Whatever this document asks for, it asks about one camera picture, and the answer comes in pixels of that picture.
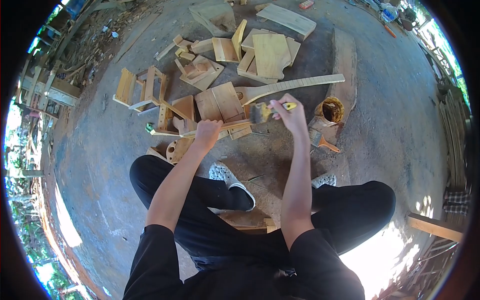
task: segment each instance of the green object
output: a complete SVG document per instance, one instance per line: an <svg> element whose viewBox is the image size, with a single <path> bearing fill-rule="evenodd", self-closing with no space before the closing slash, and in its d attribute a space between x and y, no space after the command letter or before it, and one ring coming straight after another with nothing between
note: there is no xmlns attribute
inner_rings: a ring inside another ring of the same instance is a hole
<svg viewBox="0 0 480 300"><path fill-rule="evenodd" d="M153 123L148 122L145 126L145 130L150 133L153 130Z"/></svg>

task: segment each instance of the leg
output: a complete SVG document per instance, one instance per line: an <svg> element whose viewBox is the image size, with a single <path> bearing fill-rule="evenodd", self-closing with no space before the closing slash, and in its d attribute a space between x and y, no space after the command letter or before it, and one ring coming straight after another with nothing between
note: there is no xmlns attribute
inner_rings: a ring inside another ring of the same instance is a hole
<svg viewBox="0 0 480 300"><path fill-rule="evenodd" d="M173 166L155 156L142 156L130 168L133 189L148 209L152 197ZM249 244L242 233L208 208L242 209L225 182L195 176L175 227L175 240L184 248L199 269L206 269L215 258L245 255Z"/></svg>

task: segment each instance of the paint container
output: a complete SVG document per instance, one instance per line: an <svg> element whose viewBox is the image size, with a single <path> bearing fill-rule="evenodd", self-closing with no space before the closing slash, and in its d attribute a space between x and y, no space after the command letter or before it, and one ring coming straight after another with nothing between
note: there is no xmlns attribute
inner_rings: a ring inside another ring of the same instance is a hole
<svg viewBox="0 0 480 300"><path fill-rule="evenodd" d="M343 119L345 109L336 97L327 97L315 108L315 115L324 127L330 127Z"/></svg>

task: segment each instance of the forearm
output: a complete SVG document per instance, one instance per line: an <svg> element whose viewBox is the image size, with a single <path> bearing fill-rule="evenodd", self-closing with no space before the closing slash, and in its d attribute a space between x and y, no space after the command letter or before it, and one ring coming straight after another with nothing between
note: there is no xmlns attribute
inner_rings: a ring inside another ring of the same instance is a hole
<svg viewBox="0 0 480 300"><path fill-rule="evenodd" d="M159 224L172 232L175 230L193 177L205 155L206 153L193 142L155 192L147 212L145 226Z"/></svg>
<svg viewBox="0 0 480 300"><path fill-rule="evenodd" d="M281 226L288 248L303 232L312 229L310 139L308 133L294 136L290 174L283 193Z"/></svg>

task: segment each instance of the hand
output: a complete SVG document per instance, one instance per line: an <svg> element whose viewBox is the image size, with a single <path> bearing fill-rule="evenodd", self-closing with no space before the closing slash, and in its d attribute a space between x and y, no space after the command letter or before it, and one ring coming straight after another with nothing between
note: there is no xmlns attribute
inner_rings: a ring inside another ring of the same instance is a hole
<svg viewBox="0 0 480 300"><path fill-rule="evenodd" d="M202 151L204 155L206 155L218 140L218 134L220 133L222 124L223 121L216 120L202 120L198 122L195 141L192 145L195 145L199 151Z"/></svg>
<svg viewBox="0 0 480 300"><path fill-rule="evenodd" d="M285 102L295 102L297 103L297 107L292 110L286 110L282 106ZM273 118L275 120L282 119L285 127L290 130L293 137L304 137L305 135L308 137L307 119L305 118L303 105L300 101L292 97L292 95L285 94L279 101L270 100L268 108L274 108L277 111L273 114Z"/></svg>

